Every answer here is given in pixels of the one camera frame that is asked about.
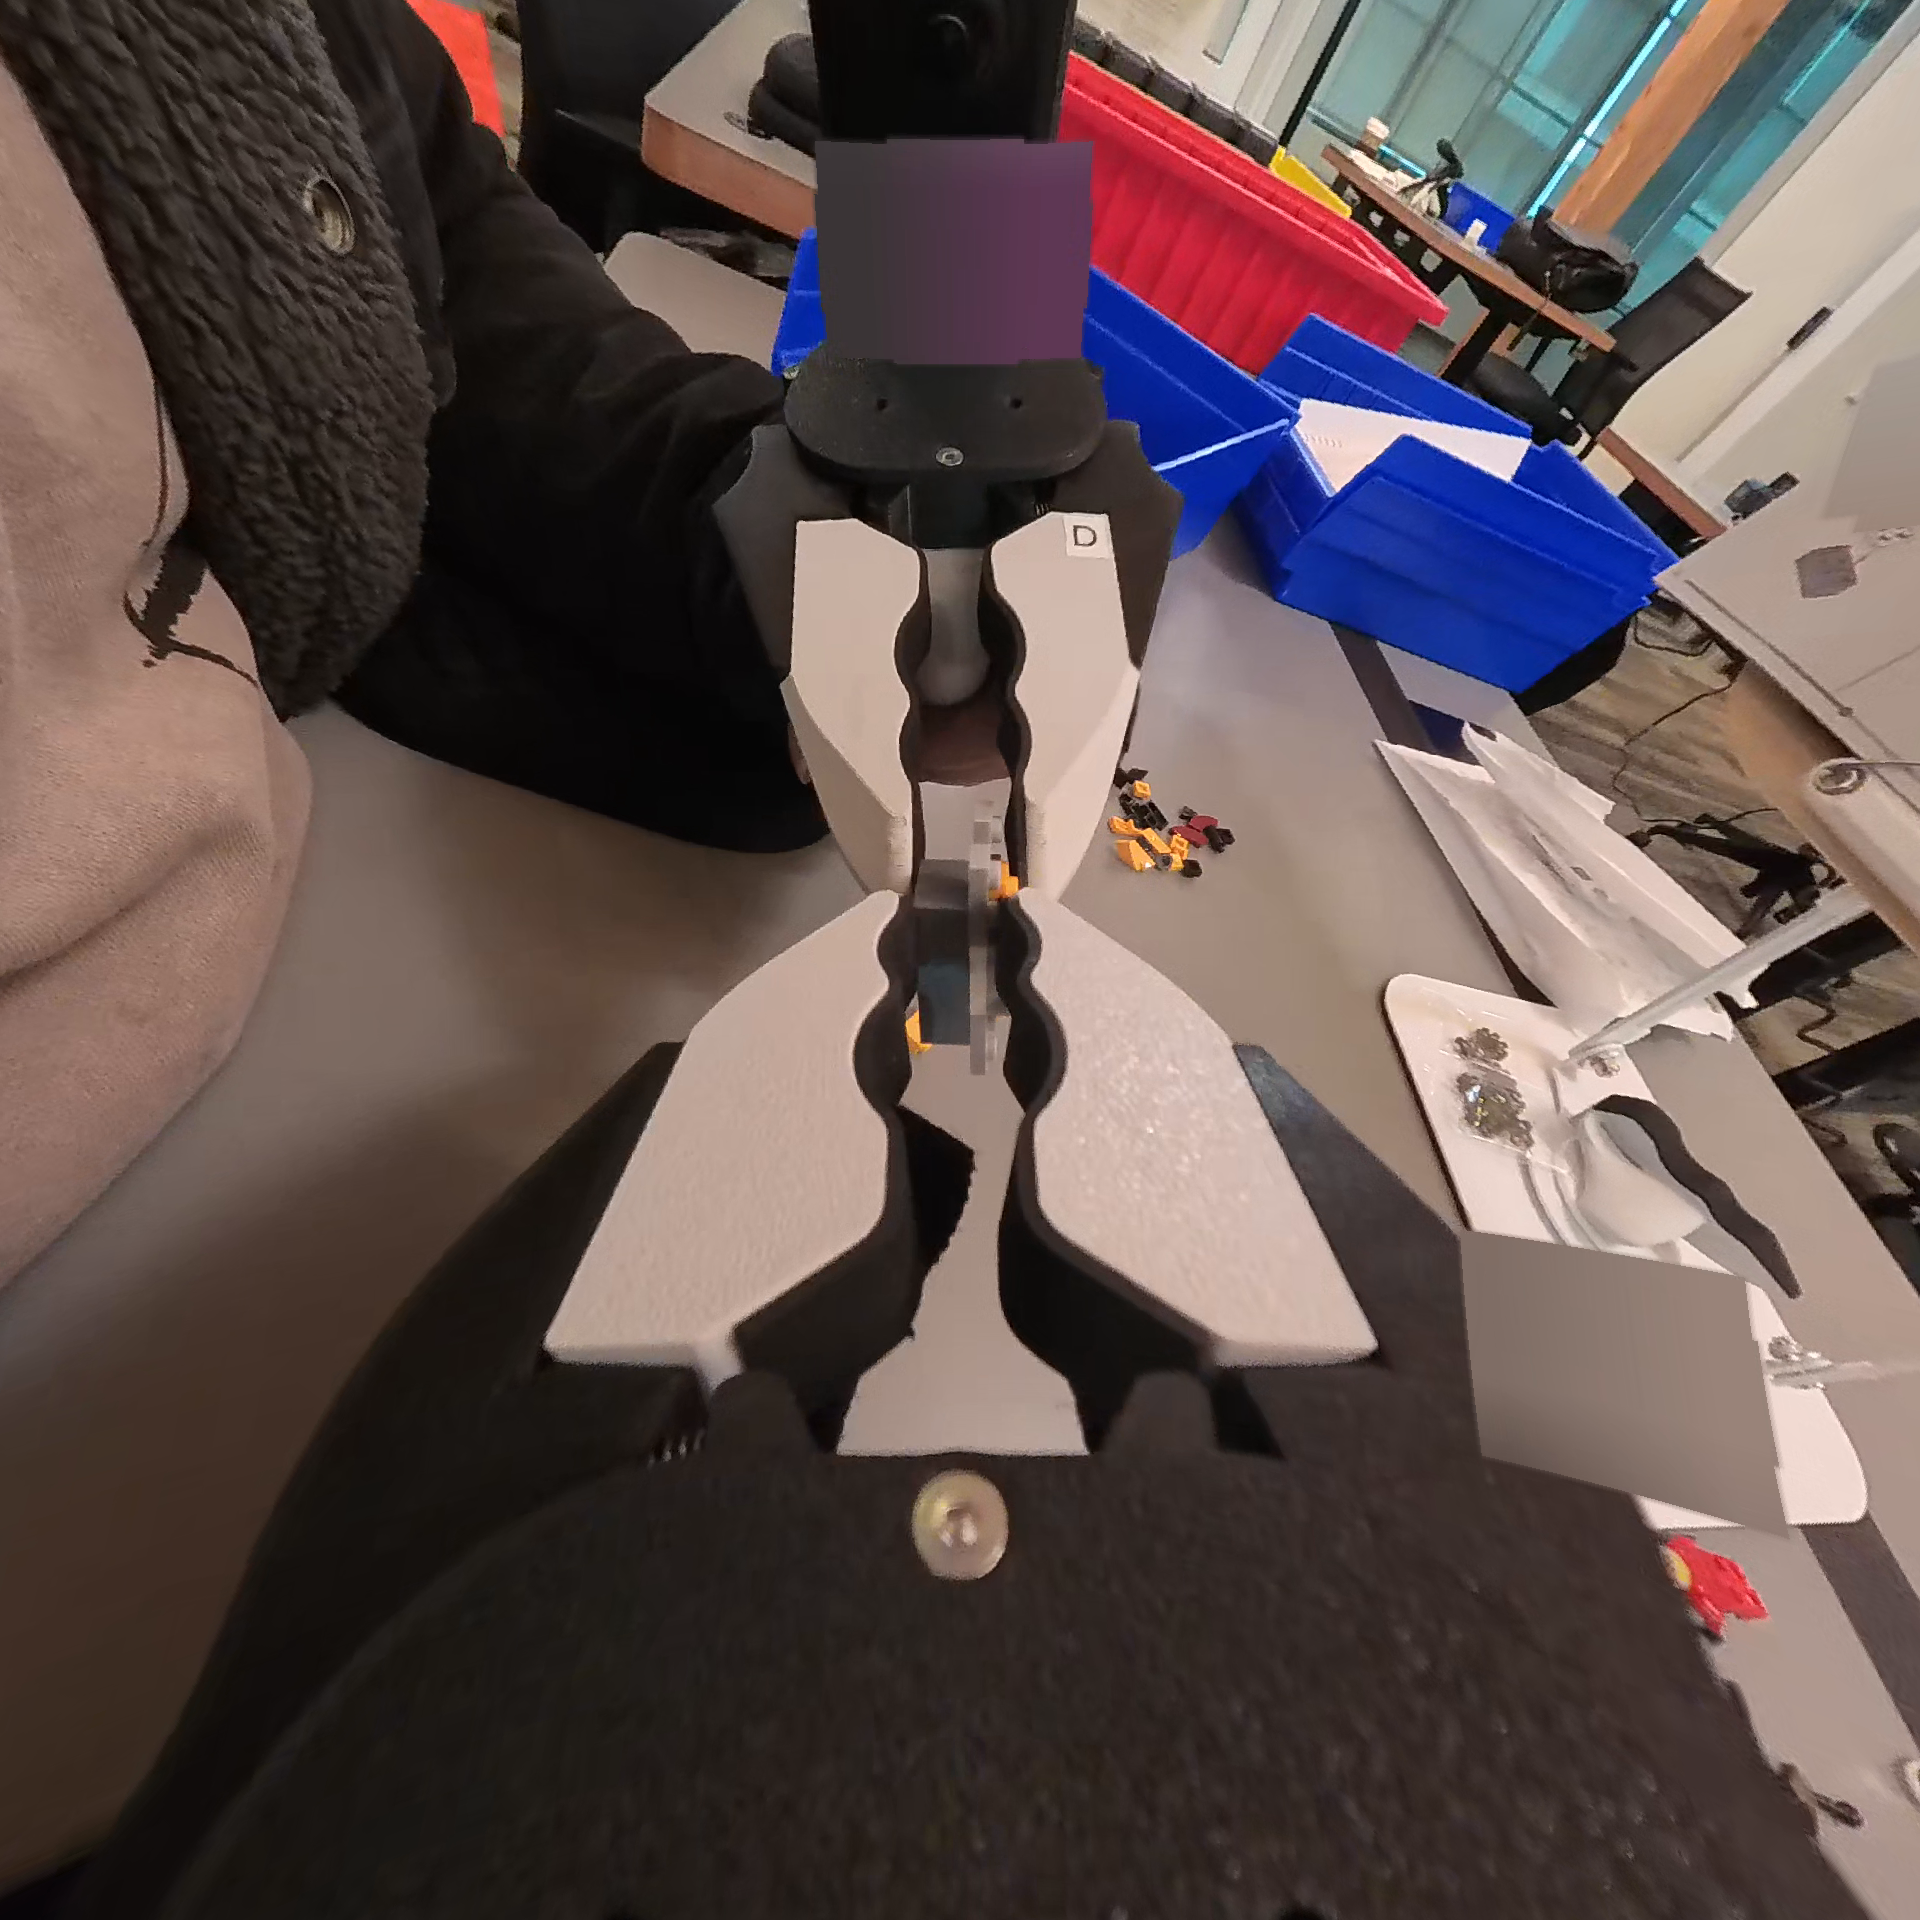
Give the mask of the white paper sheet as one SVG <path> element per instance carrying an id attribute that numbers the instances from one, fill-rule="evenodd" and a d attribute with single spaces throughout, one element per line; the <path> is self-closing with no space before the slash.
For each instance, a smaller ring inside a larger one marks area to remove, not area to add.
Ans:
<path id="1" fill-rule="evenodd" d="M 1516 481 L 1529 434 L 1501 434 L 1474 424 L 1405 418 L 1378 409 L 1345 403 L 1302 398 L 1292 437 L 1315 468 L 1323 486 L 1340 492 L 1375 468 L 1393 443 L 1426 443 L 1466 468 L 1476 468 L 1501 483 Z"/>

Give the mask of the person's left forearm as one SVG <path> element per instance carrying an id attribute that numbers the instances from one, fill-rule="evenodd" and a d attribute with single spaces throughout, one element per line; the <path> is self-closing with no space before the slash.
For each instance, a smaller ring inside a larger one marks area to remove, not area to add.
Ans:
<path id="1" fill-rule="evenodd" d="M 458 70 L 409 97 L 455 391 L 431 421 L 417 579 L 333 701 L 402 748 L 679 843 L 821 843 L 713 518 L 779 381 L 626 302 Z"/>

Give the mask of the wooden background desk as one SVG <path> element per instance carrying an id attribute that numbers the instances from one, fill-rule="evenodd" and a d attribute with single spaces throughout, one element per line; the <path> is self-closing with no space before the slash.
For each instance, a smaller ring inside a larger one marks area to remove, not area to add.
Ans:
<path id="1" fill-rule="evenodd" d="M 1523 281 L 1510 264 L 1476 249 L 1452 228 L 1415 212 L 1380 179 L 1370 179 L 1354 157 L 1335 145 L 1323 148 L 1335 190 L 1353 202 L 1354 222 L 1416 277 L 1426 291 L 1445 293 L 1462 281 L 1482 312 L 1474 333 L 1452 350 L 1446 368 L 1468 374 L 1478 366 L 1504 331 L 1538 333 L 1540 339 L 1569 339 L 1577 356 L 1611 352 L 1615 348 L 1596 319 L 1570 315 Z"/>

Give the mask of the black cloth bundle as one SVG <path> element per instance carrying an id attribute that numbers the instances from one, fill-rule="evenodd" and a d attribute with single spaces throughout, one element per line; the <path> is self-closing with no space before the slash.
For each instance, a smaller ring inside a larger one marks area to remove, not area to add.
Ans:
<path id="1" fill-rule="evenodd" d="M 748 131 L 816 155 L 824 136 L 824 87 L 813 40 L 805 32 L 779 36 L 748 93 Z"/>

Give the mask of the red toy figure piece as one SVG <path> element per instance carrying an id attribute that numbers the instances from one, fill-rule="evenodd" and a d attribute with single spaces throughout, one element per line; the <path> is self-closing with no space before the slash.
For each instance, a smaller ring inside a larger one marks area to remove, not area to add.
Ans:
<path id="1" fill-rule="evenodd" d="M 1683 1593 L 1695 1625 L 1722 1642 L 1729 1623 L 1765 1623 L 1769 1620 L 1767 1601 L 1742 1563 L 1716 1547 L 1705 1547 L 1692 1535 L 1662 1537 L 1662 1569 L 1673 1587 Z"/>

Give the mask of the white stand with wooden board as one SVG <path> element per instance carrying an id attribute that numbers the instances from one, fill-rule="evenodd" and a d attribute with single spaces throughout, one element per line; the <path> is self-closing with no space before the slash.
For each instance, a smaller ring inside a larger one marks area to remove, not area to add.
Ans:
<path id="1" fill-rule="evenodd" d="M 1759 972 L 1747 947 L 1730 966 Z M 1627 1260 L 1579 1227 L 1573 1203 L 1570 1119 L 1613 1094 L 1658 1105 L 1687 1148 L 1783 1240 L 1803 1296 L 1786 1300 L 1742 1243 L 1705 1227 L 1677 1284 L 1683 1305 L 1657 1311 L 1652 1284 L 1628 1284 L 1613 1311 L 1523 1305 L 1520 1284 L 1490 1284 L 1516 1311 L 1500 1336 L 1500 1372 L 1482 1397 L 1490 1450 L 1535 1466 L 1624 1486 L 1624 1466 L 1647 1466 L 1638 1510 L 1657 1524 L 1840 1524 L 1867 1517 L 1867 1481 L 1840 1397 L 1876 1390 L 1917 1413 L 1917 1303 L 1890 1253 L 1867 1227 L 1843 1227 L 1846 1193 L 1786 1101 L 1767 1081 L 1708 966 L 1644 1009 L 1577 1037 L 1552 1002 L 1400 972 L 1380 992 L 1385 1021 L 1436 1156 L 1474 1235 L 1554 1247 L 1570 1280 L 1624 1280 Z M 1510 1070 L 1529 1094 L 1535 1152 L 1516 1156 L 1459 1128 L 1452 1094 L 1455 1032 L 1490 1025 L 1510 1042 Z M 1831 1360 L 1911 1361 L 1904 1378 L 1779 1390 L 1765 1378 L 1769 1336 L 1794 1336 Z"/>

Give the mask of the person's dark fleece jacket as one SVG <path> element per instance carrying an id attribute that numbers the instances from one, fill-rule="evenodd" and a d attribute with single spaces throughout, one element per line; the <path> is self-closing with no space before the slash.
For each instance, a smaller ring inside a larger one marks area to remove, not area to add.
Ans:
<path id="1" fill-rule="evenodd" d="M 455 391 L 409 3 L 5 3 L 168 405 L 190 538 L 277 714 L 359 666 L 421 563 Z"/>

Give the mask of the grey desk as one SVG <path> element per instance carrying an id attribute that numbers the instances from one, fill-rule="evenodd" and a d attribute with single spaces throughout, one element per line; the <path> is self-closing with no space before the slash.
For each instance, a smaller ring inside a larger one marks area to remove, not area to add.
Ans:
<path id="1" fill-rule="evenodd" d="M 1167 897 L 1086 855 L 1067 905 L 1265 1044 L 1419 1203 L 1445 1170 L 1380 1021 L 1390 977 L 1501 966 L 1378 754 L 1323 620 L 1268 601 L 1232 525 L 1171 565 L 1135 742 L 1239 852 Z M 314 1427 L 406 1293 L 649 1044 L 851 905 L 838 852 L 720 855 L 409 754 L 336 710 L 298 730 L 314 815 L 276 966 L 224 1070 L 5 1291 L 5 1891 L 75 1857 L 149 1771 Z M 1917 1303 L 1749 1054 L 1644 1076 L 1788 1247 L 1809 1346 L 1914 1351 Z M 965 1052 L 914 1107 L 978 1149 L 914 1340 L 851 1452 L 1064 1452 L 1067 1390 L 998 1316 L 1017 1107 Z M 1914 1742 L 1809 1537 L 1737 1535 L 1769 1623 L 1724 1642 L 1769 1752 L 1859 1803 L 1860 1904 L 1917 1918 Z"/>

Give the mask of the loose grey wedge black edge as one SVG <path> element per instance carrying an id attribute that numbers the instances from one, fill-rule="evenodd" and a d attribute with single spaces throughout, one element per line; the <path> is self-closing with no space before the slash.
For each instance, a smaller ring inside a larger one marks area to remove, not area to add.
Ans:
<path id="1" fill-rule="evenodd" d="M 1603 1251 L 1692 1265 L 1705 1227 L 1742 1243 L 1786 1300 L 1803 1280 L 1769 1225 L 1695 1156 L 1683 1128 L 1652 1101 L 1613 1094 L 1570 1119 L 1573 1216 Z"/>

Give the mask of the red plastic bin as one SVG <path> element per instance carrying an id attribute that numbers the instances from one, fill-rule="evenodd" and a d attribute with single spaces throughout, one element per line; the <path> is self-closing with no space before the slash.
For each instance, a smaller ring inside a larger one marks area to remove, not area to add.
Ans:
<path id="1" fill-rule="evenodd" d="M 1090 145 L 1090 263 L 1259 375 L 1310 317 L 1400 350 L 1446 303 L 1370 228 L 1067 56 L 1062 142 Z"/>

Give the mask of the clear bag of dark parts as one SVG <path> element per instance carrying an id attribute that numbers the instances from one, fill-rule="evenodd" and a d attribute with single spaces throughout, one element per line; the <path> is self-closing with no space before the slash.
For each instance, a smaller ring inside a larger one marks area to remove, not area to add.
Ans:
<path id="1" fill-rule="evenodd" d="M 1535 1124 L 1529 1094 L 1510 1070 L 1510 1042 L 1490 1025 L 1455 1032 L 1452 1052 L 1452 1094 L 1459 1107 L 1459 1128 L 1487 1144 L 1496 1144 L 1516 1156 L 1535 1152 Z"/>

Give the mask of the grey side table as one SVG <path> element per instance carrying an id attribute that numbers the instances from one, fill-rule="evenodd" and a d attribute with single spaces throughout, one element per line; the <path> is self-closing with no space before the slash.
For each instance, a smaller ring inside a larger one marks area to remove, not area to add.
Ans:
<path id="1" fill-rule="evenodd" d="M 737 3 L 646 96 L 641 159 L 758 228 L 801 238 L 813 225 L 813 157 L 761 135 L 748 93 L 769 49 L 811 29 L 807 3 Z"/>

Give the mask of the orange grey striped post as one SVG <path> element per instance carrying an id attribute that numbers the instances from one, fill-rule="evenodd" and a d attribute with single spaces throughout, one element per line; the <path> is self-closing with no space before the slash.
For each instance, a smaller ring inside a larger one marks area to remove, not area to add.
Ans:
<path id="1" fill-rule="evenodd" d="M 458 70 L 474 117 L 498 136 L 505 135 L 505 115 L 499 106 L 499 83 L 494 62 L 494 32 L 487 17 L 467 3 L 409 3 L 438 45 Z"/>

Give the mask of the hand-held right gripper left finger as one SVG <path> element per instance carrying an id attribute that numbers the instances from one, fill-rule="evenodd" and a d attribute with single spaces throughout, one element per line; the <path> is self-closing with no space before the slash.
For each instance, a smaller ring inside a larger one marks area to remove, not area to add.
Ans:
<path id="1" fill-rule="evenodd" d="M 914 1333 L 978 1152 L 906 1105 L 914 912 L 876 893 L 745 977 L 666 1052 L 543 1348 L 775 1376 L 836 1452 Z"/>

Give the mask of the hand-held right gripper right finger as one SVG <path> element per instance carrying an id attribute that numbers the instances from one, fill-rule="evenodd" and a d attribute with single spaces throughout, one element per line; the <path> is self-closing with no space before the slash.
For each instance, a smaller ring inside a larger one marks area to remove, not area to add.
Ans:
<path id="1" fill-rule="evenodd" d="M 1232 1037 L 1064 903 L 998 912 L 1018 1136 L 998 1305 L 1095 1452 L 1133 1389 L 1378 1354 Z"/>

